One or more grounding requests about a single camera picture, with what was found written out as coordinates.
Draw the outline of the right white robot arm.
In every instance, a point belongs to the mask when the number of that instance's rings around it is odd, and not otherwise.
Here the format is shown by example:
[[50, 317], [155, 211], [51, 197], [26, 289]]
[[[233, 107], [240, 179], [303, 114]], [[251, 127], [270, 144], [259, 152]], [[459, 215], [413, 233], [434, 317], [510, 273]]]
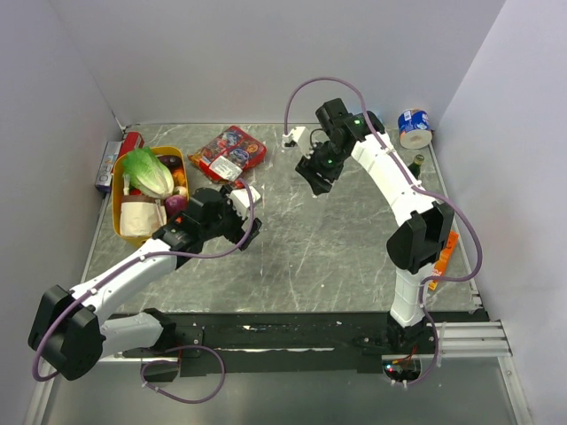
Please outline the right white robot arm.
[[314, 195], [330, 192], [351, 158], [391, 207], [398, 227], [387, 240], [386, 250], [396, 267], [396, 281], [382, 339], [393, 352], [408, 352], [428, 337], [423, 313], [428, 286], [423, 279], [431, 276], [447, 245], [454, 210], [423, 194], [421, 183], [401, 161], [375, 113], [353, 115], [336, 98], [315, 115], [327, 141], [316, 142], [305, 127], [294, 127], [283, 136], [283, 143], [299, 147], [302, 157], [295, 170]]

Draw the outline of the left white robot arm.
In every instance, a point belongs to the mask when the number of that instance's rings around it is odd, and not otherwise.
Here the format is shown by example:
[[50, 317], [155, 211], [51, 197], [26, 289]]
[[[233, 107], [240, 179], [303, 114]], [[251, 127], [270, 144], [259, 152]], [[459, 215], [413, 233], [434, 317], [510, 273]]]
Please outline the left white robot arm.
[[121, 319], [113, 314], [189, 259], [206, 259], [202, 250], [210, 240], [223, 237], [232, 244], [230, 252], [245, 250], [260, 231], [261, 221], [255, 216], [260, 200], [260, 193], [249, 185], [198, 189], [184, 210], [129, 257], [70, 290], [59, 285], [47, 290], [28, 337], [35, 352], [34, 379], [51, 379], [41, 375], [41, 361], [72, 381], [101, 359], [119, 352], [147, 348], [157, 356], [170, 353], [175, 345], [175, 325], [163, 313], [147, 310]]

